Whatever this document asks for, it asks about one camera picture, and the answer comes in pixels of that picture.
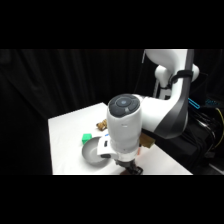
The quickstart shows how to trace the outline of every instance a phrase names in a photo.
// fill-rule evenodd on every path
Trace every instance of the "white table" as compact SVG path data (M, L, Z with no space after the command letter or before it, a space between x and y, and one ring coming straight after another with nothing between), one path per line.
M105 167L94 167L82 157L82 136L106 135L96 124L106 119L107 106L103 103L49 120L51 158L54 175L120 175L125 169L109 160ZM191 175L159 147L142 147L136 158L144 175Z

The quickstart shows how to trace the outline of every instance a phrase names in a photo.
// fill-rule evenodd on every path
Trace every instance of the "small toy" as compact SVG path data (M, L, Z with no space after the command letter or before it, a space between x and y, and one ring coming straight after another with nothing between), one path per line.
M107 129L107 120L104 120L103 122L96 125L100 131L104 131Z
M88 142L90 139L92 139L92 135L91 134L84 134L83 137L82 137L83 145L85 145L86 142Z

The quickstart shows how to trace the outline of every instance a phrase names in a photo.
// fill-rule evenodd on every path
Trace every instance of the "black curtain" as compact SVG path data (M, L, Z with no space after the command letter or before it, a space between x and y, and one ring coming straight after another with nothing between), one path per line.
M144 49L1 49L1 174L52 174L49 118L122 93L151 96L157 65ZM209 91L223 94L220 49L196 49Z

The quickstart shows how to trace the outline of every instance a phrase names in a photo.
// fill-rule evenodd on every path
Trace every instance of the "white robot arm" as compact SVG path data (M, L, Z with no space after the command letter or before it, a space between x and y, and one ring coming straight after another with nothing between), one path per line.
M156 76L162 88L170 81L169 99L145 97L140 102L131 94L113 98L107 111L109 137L101 138L98 145L98 155L110 156L137 173L134 161L142 128L164 139L181 135L187 124L190 85L199 74L193 49L146 49L146 55L161 66Z

